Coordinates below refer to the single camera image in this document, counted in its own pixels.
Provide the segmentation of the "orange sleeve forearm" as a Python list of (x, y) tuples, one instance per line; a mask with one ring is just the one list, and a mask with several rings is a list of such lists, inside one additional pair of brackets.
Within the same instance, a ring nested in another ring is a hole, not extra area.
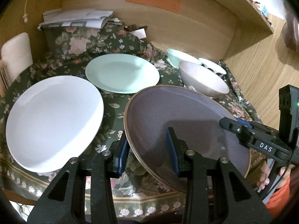
[(265, 204), (267, 210), (269, 211), (272, 218), (276, 218), (283, 208), (288, 203), (290, 197), (290, 177), (287, 179), (286, 183), (277, 190)]

